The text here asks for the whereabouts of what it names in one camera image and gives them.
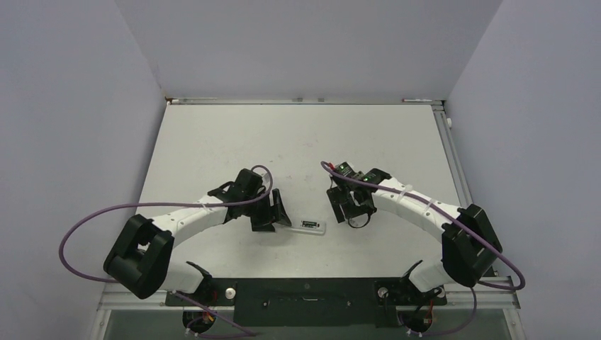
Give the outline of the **white remote control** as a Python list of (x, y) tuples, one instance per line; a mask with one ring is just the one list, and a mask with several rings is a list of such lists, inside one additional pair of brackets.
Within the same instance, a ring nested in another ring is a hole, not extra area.
[(302, 234), (324, 235), (326, 232), (326, 223), (321, 220), (301, 218), (292, 221), (288, 231)]

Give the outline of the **green AAA battery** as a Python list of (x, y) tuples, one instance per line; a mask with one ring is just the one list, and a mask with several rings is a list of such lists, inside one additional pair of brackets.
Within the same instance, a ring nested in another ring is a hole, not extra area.
[(314, 221), (302, 220), (301, 227), (308, 229), (317, 229), (320, 227), (320, 224)]

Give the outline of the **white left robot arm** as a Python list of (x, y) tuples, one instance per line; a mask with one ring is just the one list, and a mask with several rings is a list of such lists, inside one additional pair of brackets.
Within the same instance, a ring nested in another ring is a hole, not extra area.
[(248, 217), (254, 232), (290, 227), (281, 194), (269, 172), (242, 169), (234, 181), (207, 192), (195, 203), (156, 217), (130, 217), (109, 251), (104, 271), (137, 298), (158, 290), (175, 290), (193, 304), (208, 301), (211, 275), (192, 261), (172, 258), (173, 250), (188, 239), (239, 217)]

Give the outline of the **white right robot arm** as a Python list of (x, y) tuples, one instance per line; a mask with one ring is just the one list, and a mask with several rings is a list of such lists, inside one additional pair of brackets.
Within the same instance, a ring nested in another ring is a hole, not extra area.
[(419, 260), (403, 274), (400, 293), (410, 303), (448, 283), (474, 287), (502, 253), (488, 216), (477, 205), (443, 203), (377, 168), (363, 173), (346, 162), (320, 164), (330, 175), (327, 196), (339, 223), (357, 228), (357, 219), (370, 223), (372, 215), (384, 211), (439, 242), (441, 249), (433, 259)]

